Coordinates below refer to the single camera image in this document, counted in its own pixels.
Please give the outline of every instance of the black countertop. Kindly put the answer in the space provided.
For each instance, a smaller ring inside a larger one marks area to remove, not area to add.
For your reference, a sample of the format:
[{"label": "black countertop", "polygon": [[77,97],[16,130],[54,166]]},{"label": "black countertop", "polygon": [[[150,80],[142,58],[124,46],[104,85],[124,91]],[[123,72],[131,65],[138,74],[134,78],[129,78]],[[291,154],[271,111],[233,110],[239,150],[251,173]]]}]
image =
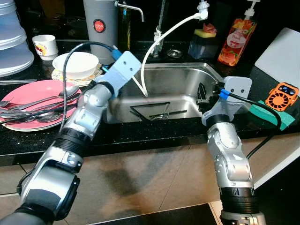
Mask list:
[{"label": "black countertop", "polygon": [[[58,42],[60,53],[68,51],[77,42]],[[142,53],[136,54],[142,60]],[[181,59],[168,59],[166,57],[150,62],[193,62],[192,58],[184,54]],[[252,79],[249,99],[265,100],[269,91],[276,87],[277,81],[254,66],[254,61],[240,60],[236,67],[223,64],[210,63],[221,76],[245,76]],[[5,77],[3,79],[30,79],[46,80],[51,78],[52,62],[42,61],[36,56],[34,63],[26,70]],[[10,91],[20,85],[0,87],[0,97],[6,96]],[[278,133],[294,133],[300,131],[300,101],[290,106],[287,113],[294,121],[287,129]],[[237,114],[233,120],[241,139],[266,136],[274,125],[250,114]],[[59,126],[37,132],[17,132],[0,126],[0,165],[15,165],[37,162],[42,153],[51,145],[59,130]],[[178,120],[158,120],[150,122],[132,122],[121,124],[101,123],[93,140],[92,146],[85,152],[85,156],[110,154],[116,152],[145,150],[153,148],[172,147],[206,142],[207,128],[200,118]]]}]

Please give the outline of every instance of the red label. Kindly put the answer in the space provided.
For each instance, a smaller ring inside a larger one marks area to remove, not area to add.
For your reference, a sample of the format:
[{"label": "red label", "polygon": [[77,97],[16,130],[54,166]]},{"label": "red label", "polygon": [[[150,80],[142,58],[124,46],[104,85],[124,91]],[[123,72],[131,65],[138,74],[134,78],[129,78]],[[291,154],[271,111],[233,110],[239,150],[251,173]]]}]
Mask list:
[{"label": "red label", "polygon": [[103,33],[105,31],[105,23],[102,20],[94,20],[94,29],[98,33]]}]

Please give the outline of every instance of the white cutting board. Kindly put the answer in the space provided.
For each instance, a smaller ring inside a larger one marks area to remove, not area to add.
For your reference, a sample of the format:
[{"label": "white cutting board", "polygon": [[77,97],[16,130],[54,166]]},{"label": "white cutting board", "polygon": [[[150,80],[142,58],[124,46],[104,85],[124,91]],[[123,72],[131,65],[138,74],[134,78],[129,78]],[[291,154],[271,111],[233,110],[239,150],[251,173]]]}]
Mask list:
[{"label": "white cutting board", "polygon": [[255,66],[278,82],[286,82],[300,89],[300,33],[283,28]]}]

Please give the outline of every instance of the silver robot arm segment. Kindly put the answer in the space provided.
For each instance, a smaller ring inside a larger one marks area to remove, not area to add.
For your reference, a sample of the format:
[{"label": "silver robot arm segment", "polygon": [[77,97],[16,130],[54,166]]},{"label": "silver robot arm segment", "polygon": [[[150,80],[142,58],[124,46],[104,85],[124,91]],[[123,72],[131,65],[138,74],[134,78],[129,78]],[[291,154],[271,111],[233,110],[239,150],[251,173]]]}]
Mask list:
[{"label": "silver robot arm segment", "polygon": [[[240,92],[247,98],[251,80],[245,77],[225,78],[225,90]],[[240,100],[220,97],[214,107],[203,115],[202,123],[209,127],[208,149],[213,156],[223,210],[223,225],[265,225],[258,209],[248,159],[242,143],[230,121],[242,106]]]},{"label": "silver robot arm segment", "polygon": [[0,225],[51,224],[68,215],[80,182],[76,174],[100,125],[102,112],[140,66],[132,53],[124,52],[104,76],[93,81],[94,87],[79,100],[78,108],[23,185],[21,207],[0,220]]}]

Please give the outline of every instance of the orange soap bottle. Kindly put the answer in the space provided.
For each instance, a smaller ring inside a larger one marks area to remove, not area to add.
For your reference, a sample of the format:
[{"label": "orange soap bottle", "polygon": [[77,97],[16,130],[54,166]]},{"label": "orange soap bottle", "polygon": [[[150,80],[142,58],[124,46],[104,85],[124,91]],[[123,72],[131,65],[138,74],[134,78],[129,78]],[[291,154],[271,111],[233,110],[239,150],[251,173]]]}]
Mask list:
[{"label": "orange soap bottle", "polygon": [[260,0],[248,0],[252,1],[252,6],[245,11],[245,18],[237,18],[234,20],[233,25],[229,31],[229,35],[222,47],[221,53],[219,54],[218,61],[222,62],[231,67],[235,66],[253,31],[256,28],[256,22],[251,19],[254,15],[254,4],[260,2]]}]

